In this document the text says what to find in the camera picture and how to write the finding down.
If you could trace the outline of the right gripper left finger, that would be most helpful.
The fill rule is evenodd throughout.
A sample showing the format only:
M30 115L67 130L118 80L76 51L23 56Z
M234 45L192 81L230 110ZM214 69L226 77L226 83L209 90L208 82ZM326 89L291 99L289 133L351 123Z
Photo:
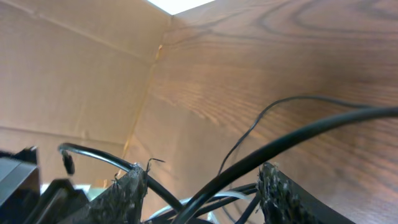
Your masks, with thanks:
M132 170L61 223L138 224L141 222L142 204L146 193L146 172L134 164Z

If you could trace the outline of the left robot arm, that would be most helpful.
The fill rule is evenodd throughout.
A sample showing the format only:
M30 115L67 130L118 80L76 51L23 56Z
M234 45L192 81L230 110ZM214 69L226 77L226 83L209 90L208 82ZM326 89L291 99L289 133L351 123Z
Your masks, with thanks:
M69 179L42 192L36 147L1 151L1 223L59 223L89 202Z

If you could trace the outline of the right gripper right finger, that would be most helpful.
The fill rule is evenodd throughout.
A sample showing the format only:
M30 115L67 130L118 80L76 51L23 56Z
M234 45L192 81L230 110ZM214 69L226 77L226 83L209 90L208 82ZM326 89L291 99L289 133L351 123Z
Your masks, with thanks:
M257 187L266 223L352 223L349 218L319 201L269 162L259 169Z

